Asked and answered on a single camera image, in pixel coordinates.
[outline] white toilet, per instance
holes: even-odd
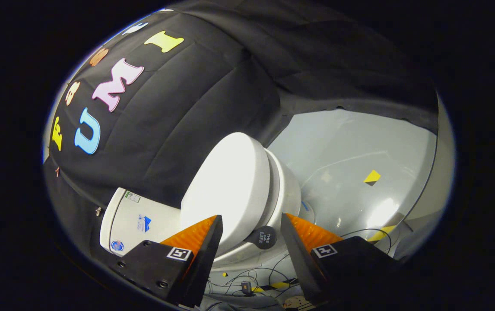
[[[218,214],[222,215],[222,237],[213,262],[218,267],[273,248],[282,251],[282,213],[314,220],[312,210],[301,203],[299,183],[292,172],[257,140],[237,132],[211,150],[180,210],[118,188],[104,213],[100,244],[123,256],[143,240],[161,242]],[[244,241],[263,226],[274,229],[267,228],[269,235],[276,235],[274,246],[267,249]]]

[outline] letter u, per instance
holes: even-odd
[[[80,124],[86,123],[92,129],[92,139],[86,138],[80,133],[80,128],[75,132],[75,145],[83,149],[88,154],[93,154],[98,149],[98,143],[100,142],[100,124],[98,121],[88,114],[88,109],[84,108],[82,114],[80,114]]]

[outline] black circular tag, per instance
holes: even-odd
[[[268,250],[276,243],[276,230],[271,226],[263,226],[254,230],[244,241],[255,244],[261,250]]]

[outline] colorful foam letter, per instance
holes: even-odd
[[[155,44],[161,48],[162,53],[167,53],[184,41],[184,38],[173,38],[165,34],[165,31],[158,32],[147,39],[144,44]]]
[[[80,86],[80,82],[75,81],[75,83],[73,83],[73,85],[71,85],[71,87],[69,88],[69,91],[67,91],[67,95],[65,95],[65,104],[67,106],[69,106],[69,104],[73,100],[73,96],[76,93],[76,91],[78,90],[79,86]]]
[[[136,26],[132,26],[130,27],[127,31],[123,32],[123,34],[121,35],[125,35],[127,33],[133,33],[133,32],[136,32],[138,30],[141,30],[142,28],[144,28],[144,26],[147,25],[147,23],[140,23],[140,24],[137,24]]]
[[[138,76],[143,72],[144,67],[134,67],[125,62],[121,58],[111,69],[112,80],[105,83],[100,83],[92,94],[92,99],[99,98],[109,106],[109,111],[115,110],[119,104],[119,96],[111,96],[110,94],[125,93],[125,86],[121,79],[125,79],[127,85],[133,83]]]
[[[56,117],[56,122],[54,122],[54,131],[52,132],[52,140],[56,142],[57,149],[61,151],[61,141],[63,140],[63,135],[60,134],[61,128],[58,122],[60,122],[60,118]]]
[[[92,129],[92,139],[86,138],[80,133],[80,128],[75,132],[75,145],[84,150],[88,154],[93,154],[98,149],[98,143],[100,142],[100,124],[98,121],[88,114],[88,109],[84,108],[82,114],[80,114],[80,124],[86,123]]]
[[[92,67],[94,67],[95,65],[97,65],[100,61],[102,61],[102,59],[108,54],[109,50],[108,49],[101,49],[100,51],[98,51],[93,57],[92,59],[90,59],[90,65]]]

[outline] pink letter m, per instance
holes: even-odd
[[[92,99],[99,98],[109,106],[109,111],[115,110],[119,104],[119,96],[111,96],[110,94],[125,93],[125,86],[121,79],[125,79],[127,85],[133,83],[138,76],[143,72],[144,67],[134,67],[125,63],[125,59],[121,58],[111,69],[111,77],[109,82],[100,83],[92,94]]]

